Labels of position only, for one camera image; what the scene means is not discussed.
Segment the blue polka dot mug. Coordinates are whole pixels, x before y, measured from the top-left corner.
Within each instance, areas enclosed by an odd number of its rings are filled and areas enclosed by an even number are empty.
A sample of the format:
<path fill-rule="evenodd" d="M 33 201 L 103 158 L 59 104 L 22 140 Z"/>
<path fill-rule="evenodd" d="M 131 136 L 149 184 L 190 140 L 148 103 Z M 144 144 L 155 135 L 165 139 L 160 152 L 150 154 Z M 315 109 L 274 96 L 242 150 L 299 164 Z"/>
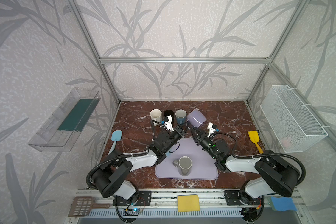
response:
<path fill-rule="evenodd" d="M 175 117 L 178 125 L 186 122 L 187 112 L 183 109 L 179 109 L 175 112 Z"/>

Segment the white faceted mug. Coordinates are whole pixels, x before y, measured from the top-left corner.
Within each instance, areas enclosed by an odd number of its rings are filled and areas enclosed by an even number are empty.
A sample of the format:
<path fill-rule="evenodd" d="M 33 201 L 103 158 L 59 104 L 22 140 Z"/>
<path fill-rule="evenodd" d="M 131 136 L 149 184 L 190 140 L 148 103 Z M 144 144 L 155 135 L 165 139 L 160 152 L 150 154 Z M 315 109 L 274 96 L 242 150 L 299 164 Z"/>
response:
<path fill-rule="evenodd" d="M 159 109 L 154 109 L 150 112 L 150 117 L 151 117 L 151 120 L 154 120 L 154 121 L 157 121 L 158 123 L 156 122 L 153 122 L 154 126 L 158 126 L 161 124 L 162 122 L 162 112 L 161 110 Z"/>

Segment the black mug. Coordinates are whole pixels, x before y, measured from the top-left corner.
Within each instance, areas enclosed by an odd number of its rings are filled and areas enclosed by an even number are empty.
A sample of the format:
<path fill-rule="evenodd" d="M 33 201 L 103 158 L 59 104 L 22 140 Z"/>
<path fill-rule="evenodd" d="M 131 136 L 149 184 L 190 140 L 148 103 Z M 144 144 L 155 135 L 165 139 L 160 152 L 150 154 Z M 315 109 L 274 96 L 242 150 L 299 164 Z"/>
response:
<path fill-rule="evenodd" d="M 172 110 L 165 110 L 163 113 L 164 117 L 168 117 L 171 116 L 172 118 L 174 118 L 174 111 Z"/>

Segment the grey mug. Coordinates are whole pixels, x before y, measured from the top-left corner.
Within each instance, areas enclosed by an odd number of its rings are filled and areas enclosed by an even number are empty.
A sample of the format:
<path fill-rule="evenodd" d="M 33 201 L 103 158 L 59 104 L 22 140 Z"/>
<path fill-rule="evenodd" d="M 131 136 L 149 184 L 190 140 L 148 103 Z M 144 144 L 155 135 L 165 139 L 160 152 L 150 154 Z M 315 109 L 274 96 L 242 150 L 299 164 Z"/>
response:
<path fill-rule="evenodd" d="M 188 176 L 192 170 L 192 159 L 188 156 L 182 156 L 173 161 L 173 165 L 178 168 L 178 172 L 182 176 Z"/>

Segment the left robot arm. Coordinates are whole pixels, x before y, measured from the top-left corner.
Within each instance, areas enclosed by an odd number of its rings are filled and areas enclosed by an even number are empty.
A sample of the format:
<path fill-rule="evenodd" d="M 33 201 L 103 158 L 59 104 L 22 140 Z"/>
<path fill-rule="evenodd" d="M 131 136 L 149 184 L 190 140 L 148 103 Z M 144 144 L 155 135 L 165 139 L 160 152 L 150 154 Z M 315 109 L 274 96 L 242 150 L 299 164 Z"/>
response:
<path fill-rule="evenodd" d="M 92 168 L 86 176 L 86 184 L 98 190 L 103 198 L 121 197 L 127 201 L 138 198 L 138 188 L 127 181 L 132 171 L 154 167 L 162 163 L 169 150 L 181 140 L 187 132 L 183 125 L 176 126 L 172 132 L 162 131 L 155 137 L 145 151 L 124 154 L 115 149 L 105 160 Z"/>

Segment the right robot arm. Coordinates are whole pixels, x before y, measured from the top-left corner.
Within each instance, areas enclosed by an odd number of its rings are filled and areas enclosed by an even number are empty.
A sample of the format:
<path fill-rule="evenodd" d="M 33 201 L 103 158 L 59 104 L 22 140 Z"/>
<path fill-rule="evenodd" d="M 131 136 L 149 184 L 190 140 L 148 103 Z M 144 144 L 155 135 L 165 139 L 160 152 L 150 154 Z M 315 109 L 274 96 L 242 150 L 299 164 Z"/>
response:
<path fill-rule="evenodd" d="M 233 155 L 225 140 L 213 141 L 209 134 L 196 127 L 190 128 L 194 142 L 214 160 L 221 172 L 247 172 L 259 174 L 255 180 L 246 181 L 238 192 L 243 204 L 265 195 L 278 194 L 291 197 L 296 186 L 306 177 L 306 169 L 297 158 L 266 150 L 257 155 Z"/>

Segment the lavender mug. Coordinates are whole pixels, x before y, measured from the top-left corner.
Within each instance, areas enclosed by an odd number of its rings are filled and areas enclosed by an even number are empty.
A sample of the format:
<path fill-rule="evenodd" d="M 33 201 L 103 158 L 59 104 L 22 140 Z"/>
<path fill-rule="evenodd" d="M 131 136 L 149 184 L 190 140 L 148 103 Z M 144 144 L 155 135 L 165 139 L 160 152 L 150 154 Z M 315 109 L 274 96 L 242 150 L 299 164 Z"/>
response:
<path fill-rule="evenodd" d="M 192 126 L 199 128 L 206 121 L 206 117 L 198 109 L 194 109 L 187 115 L 187 121 Z"/>

